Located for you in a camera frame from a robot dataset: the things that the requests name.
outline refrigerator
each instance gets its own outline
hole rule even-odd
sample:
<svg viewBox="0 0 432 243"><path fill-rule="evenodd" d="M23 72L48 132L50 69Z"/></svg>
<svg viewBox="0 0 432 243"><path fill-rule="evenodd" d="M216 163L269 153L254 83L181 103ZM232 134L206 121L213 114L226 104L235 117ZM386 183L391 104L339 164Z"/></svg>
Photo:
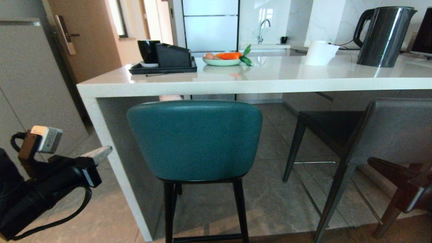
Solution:
<svg viewBox="0 0 432 243"><path fill-rule="evenodd" d="M183 0L186 47L192 53L237 51L239 0Z"/></svg>

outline microwave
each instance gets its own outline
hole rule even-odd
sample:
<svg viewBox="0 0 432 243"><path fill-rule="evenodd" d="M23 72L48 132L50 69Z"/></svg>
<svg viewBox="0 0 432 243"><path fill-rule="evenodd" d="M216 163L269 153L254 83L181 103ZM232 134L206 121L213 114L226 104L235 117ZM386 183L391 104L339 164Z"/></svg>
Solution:
<svg viewBox="0 0 432 243"><path fill-rule="evenodd" d="M426 9L411 52L432 57L432 7Z"/></svg>

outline kitchen faucet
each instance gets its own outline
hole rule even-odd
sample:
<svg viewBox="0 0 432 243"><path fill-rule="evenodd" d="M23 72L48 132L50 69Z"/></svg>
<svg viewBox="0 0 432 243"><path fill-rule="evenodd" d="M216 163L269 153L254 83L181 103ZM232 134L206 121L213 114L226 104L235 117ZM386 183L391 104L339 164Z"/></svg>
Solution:
<svg viewBox="0 0 432 243"><path fill-rule="evenodd" d="M264 40L264 39L263 39L263 24L264 24L266 21L269 23L269 27L271 27L271 25L270 25L270 20L265 19L265 20L262 21L261 26L260 26L260 35L258 36L258 44L261 44L261 42L263 42L263 40Z"/></svg>

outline paper towel roll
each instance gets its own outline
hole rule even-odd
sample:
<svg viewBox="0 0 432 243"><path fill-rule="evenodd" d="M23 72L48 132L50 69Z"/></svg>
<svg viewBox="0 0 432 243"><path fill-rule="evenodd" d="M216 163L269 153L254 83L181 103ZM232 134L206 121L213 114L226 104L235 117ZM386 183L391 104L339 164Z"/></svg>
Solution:
<svg viewBox="0 0 432 243"><path fill-rule="evenodd" d="M325 41L312 41L306 55L306 65L325 66L335 57L338 45L329 45Z"/></svg>

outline black tray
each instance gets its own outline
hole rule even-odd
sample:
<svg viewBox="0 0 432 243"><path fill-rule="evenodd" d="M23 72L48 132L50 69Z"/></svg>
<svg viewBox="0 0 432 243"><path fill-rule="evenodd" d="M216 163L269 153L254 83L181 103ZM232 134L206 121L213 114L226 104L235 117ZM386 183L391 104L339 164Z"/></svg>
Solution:
<svg viewBox="0 0 432 243"><path fill-rule="evenodd" d="M170 74L170 73L196 73L195 58L191 58L191 67L143 67L140 63L129 69L131 74Z"/></svg>

